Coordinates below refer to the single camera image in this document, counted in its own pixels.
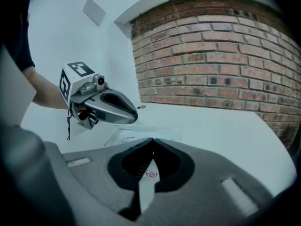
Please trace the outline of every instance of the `white wall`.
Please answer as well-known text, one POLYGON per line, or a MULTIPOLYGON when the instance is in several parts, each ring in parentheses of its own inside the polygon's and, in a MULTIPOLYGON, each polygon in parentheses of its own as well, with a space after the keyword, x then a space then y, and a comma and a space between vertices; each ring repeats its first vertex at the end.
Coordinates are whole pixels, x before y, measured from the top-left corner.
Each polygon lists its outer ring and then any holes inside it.
MULTIPOLYGON (((87 0, 31 0, 29 44, 36 70, 58 84, 65 62, 82 60, 113 89, 140 104, 129 23, 114 21, 141 0, 94 0, 105 12, 97 27, 83 12, 87 0)), ((67 138, 67 112, 31 104, 23 128, 60 144, 67 138)), ((83 132, 71 121, 71 136, 83 132)))

